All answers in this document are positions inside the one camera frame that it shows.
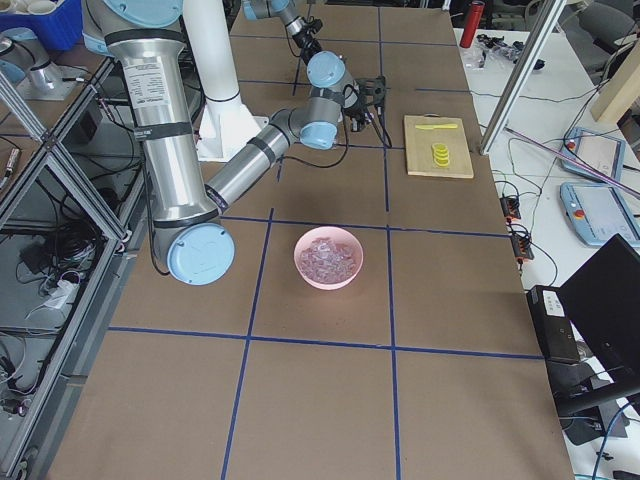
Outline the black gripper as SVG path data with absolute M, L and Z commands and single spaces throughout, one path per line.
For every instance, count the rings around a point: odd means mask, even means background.
M 344 113 L 352 123 L 370 123 L 372 113 L 385 110 L 386 77 L 356 78 L 344 87 Z

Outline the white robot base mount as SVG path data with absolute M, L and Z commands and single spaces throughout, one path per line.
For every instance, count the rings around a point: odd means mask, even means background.
M 244 104 L 223 3 L 185 0 L 182 12 L 205 107 L 196 143 L 198 158 L 227 162 L 266 125 Z

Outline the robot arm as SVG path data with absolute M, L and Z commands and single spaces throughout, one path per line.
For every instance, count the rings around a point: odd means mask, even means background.
M 316 39 L 317 19 L 291 1 L 246 1 L 249 20 L 279 19 L 298 47 L 311 85 L 305 105 L 256 117 L 239 89 L 219 1 L 86 1 L 88 49 L 121 65 L 154 187 L 151 254 L 188 285 L 231 266 L 235 246 L 217 219 L 294 143 L 327 150 L 339 132 L 359 131 L 382 111 L 383 77 L 356 78 Z
M 323 22 L 313 16 L 303 17 L 291 0 L 244 0 L 241 2 L 245 17 L 250 21 L 278 18 L 299 49 L 298 57 L 305 65 L 314 55 L 322 51 L 315 38 L 323 27 Z

